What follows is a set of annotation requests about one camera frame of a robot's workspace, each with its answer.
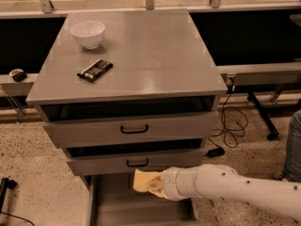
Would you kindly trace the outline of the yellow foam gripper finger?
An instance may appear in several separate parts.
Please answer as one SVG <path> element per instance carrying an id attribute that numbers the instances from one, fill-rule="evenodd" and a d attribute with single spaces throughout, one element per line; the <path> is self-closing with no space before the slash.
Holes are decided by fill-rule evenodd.
<path id="1" fill-rule="evenodd" d="M 150 177 L 147 190 L 159 198 L 164 198 L 166 196 L 161 173 L 155 173 Z"/>

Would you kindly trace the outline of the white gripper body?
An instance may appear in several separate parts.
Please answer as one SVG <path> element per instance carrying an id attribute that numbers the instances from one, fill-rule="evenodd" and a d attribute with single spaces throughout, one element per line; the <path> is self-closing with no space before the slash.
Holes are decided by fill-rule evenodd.
<path id="1" fill-rule="evenodd" d="M 165 198 L 174 202 L 184 200 L 184 196 L 180 194 L 177 188 L 177 176 L 181 168 L 169 168 L 163 172 L 162 188 Z"/>

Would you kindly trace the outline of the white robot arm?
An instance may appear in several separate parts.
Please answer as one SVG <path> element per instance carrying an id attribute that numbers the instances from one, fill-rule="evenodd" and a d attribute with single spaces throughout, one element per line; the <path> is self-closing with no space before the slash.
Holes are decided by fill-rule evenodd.
<path id="1" fill-rule="evenodd" d="M 155 172 L 147 190 L 172 201 L 207 198 L 245 202 L 261 210 L 301 221 L 301 184 L 249 178 L 223 165 L 201 165 Z"/>

